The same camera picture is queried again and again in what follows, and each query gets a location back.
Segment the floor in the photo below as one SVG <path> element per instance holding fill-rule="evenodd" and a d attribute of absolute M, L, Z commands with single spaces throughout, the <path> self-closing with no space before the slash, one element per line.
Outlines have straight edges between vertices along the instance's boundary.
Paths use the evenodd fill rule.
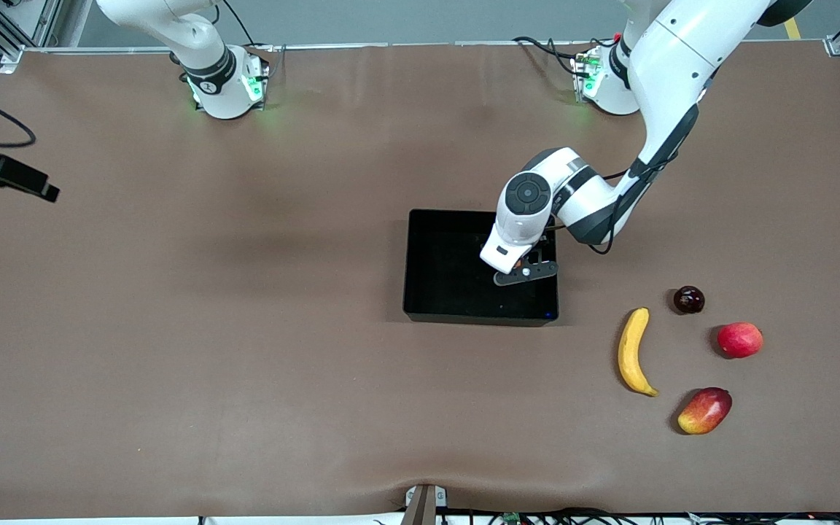
<path fill-rule="evenodd" d="M 59 41 L 79 47 L 157 46 L 156 40 L 117 27 L 93 0 L 70 0 Z M 252 38 L 273 44 L 444 43 L 508 40 L 514 36 L 587 40 L 623 29 L 624 12 L 613 0 L 231 0 Z M 244 42 L 225 6 L 217 24 L 227 42 Z M 212 19 L 214 10 L 201 14 Z M 840 27 L 840 0 L 814 0 L 796 18 L 803 39 L 822 39 Z M 787 39 L 784 27 L 755 27 L 750 39 Z"/>

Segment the table surface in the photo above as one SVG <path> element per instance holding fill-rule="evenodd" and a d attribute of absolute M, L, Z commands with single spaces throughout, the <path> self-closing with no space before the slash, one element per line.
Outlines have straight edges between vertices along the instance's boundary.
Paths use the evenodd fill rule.
<path fill-rule="evenodd" d="M 494 209 L 546 147 L 629 166 L 639 116 L 520 47 L 287 53 L 266 110 L 191 109 L 164 55 L 26 53 L 0 107 L 63 192 L 0 190 L 0 518 L 396 508 L 840 510 L 840 59 L 744 43 L 600 257 L 559 237 L 561 318 L 411 323 L 411 209 Z M 20 132 L 0 120 L 0 139 Z M 702 314 L 668 290 L 700 286 Z M 627 313 L 641 359 L 615 366 Z M 726 361 L 716 326 L 766 348 Z M 690 392 L 734 396 L 680 435 Z"/>

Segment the banana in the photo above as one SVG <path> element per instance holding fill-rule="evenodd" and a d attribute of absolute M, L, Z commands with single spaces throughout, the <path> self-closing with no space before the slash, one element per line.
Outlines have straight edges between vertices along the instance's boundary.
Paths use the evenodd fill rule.
<path fill-rule="evenodd" d="M 647 329 L 647 322 L 650 321 L 650 310 L 638 308 L 631 312 L 621 333 L 621 342 L 618 345 L 618 368 L 621 370 L 621 378 L 632 391 L 656 397 L 660 395 L 657 389 L 647 382 L 643 370 L 640 369 L 640 339 Z"/>

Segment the black tray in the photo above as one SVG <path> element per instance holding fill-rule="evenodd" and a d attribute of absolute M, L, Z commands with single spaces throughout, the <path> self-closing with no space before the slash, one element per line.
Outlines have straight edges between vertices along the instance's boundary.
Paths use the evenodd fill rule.
<path fill-rule="evenodd" d="M 494 283 L 479 259 L 494 212 L 411 210 L 404 312 L 415 322 L 543 326 L 559 316 L 556 276 L 510 286 Z M 556 233 L 532 252 L 556 260 Z"/>

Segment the apple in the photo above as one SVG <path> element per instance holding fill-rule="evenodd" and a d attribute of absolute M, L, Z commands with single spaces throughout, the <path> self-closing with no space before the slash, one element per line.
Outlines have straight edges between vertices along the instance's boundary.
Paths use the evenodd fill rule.
<path fill-rule="evenodd" d="M 717 344 L 732 358 L 752 356 L 761 351 L 763 333 L 749 322 L 733 322 L 721 327 Z"/>
<path fill-rule="evenodd" d="M 703 435 L 715 429 L 731 411 L 731 395 L 726 389 L 709 386 L 701 389 L 683 408 L 677 422 L 680 429 L 691 435 Z"/>

